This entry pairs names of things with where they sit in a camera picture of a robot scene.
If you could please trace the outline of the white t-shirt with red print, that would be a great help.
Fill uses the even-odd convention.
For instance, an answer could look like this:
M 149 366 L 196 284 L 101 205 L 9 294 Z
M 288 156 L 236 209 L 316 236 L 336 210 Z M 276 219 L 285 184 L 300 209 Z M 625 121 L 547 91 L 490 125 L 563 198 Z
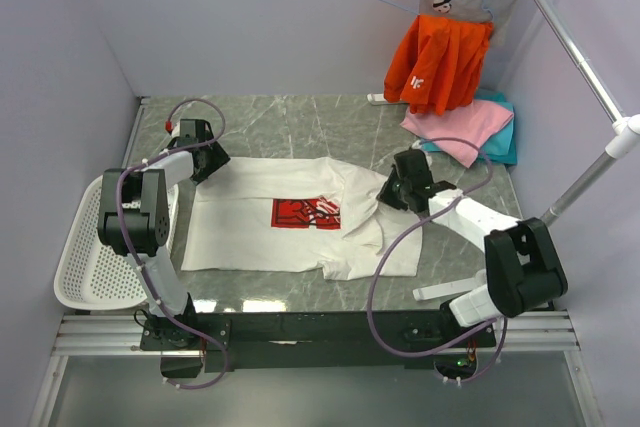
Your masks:
M 187 272 L 298 273 L 327 280 L 413 277 L 422 249 L 415 214 L 377 200 L 385 177 L 329 157 L 235 157 L 196 188 L 182 262 Z

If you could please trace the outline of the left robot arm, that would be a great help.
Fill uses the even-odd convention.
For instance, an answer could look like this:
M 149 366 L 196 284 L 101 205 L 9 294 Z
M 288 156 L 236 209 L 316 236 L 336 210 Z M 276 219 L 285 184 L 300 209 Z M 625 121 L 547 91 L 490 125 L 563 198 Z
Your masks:
M 102 175 L 98 238 L 130 264 L 150 315 L 168 319 L 164 336 L 179 349 L 197 342 L 200 325 L 168 252 L 168 190 L 187 179 L 198 185 L 229 161 L 208 121 L 186 119 L 156 161 L 136 169 L 108 169 Z

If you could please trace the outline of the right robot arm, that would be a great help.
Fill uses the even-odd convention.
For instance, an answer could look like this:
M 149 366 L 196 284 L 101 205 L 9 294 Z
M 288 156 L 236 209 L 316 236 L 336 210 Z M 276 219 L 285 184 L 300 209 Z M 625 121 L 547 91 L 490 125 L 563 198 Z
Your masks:
M 546 224 L 520 220 L 470 198 L 448 181 L 433 179 L 426 155 L 408 149 L 394 156 L 381 203 L 421 214 L 473 244 L 485 267 L 471 289 L 441 305 L 439 334 L 460 346 L 474 327 L 499 317 L 514 318 L 563 296 L 568 281 Z

